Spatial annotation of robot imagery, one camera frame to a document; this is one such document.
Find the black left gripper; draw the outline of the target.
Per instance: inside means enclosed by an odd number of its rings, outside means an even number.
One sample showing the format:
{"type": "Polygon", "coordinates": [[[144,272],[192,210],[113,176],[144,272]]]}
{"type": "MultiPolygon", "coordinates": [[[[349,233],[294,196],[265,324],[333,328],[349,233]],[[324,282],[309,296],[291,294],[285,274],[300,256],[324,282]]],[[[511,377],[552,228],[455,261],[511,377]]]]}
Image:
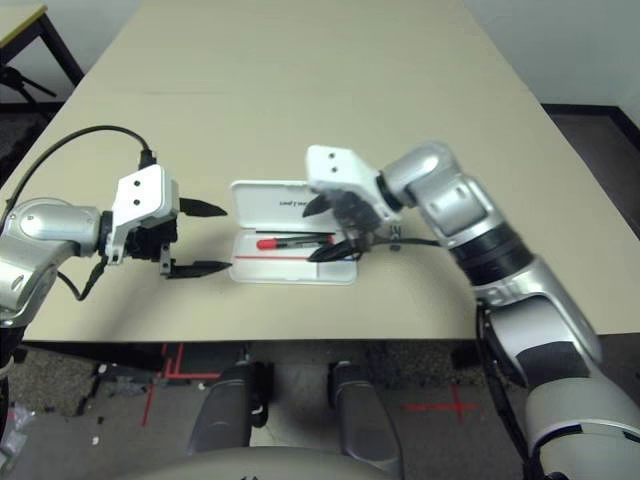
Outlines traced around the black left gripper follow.
{"type": "MultiPolygon", "coordinates": [[[[223,208],[198,199],[181,197],[179,207],[181,213],[191,217],[228,215],[223,208]]],[[[229,262],[215,260],[199,260],[188,265],[177,265],[171,257],[169,246],[177,240],[177,220],[172,219],[154,227],[138,227],[132,230],[127,236],[125,252],[133,259],[159,262],[160,274],[167,279],[201,278],[231,267],[229,262]]]]}

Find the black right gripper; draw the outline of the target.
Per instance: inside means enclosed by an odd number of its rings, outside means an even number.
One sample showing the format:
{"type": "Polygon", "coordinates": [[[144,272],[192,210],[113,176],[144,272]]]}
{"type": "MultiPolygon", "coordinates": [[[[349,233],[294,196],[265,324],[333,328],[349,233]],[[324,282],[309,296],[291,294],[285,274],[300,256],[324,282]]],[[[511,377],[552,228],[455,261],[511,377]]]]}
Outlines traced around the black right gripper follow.
{"type": "MultiPolygon", "coordinates": [[[[328,210],[328,203],[340,229],[351,243],[370,245],[373,242],[375,232],[383,221],[369,203],[353,192],[329,190],[325,196],[318,195],[305,206],[302,216],[306,218],[322,214],[328,210]]],[[[352,255],[353,247],[349,242],[338,242],[322,245],[308,257],[308,261],[334,262],[352,255]]]]}

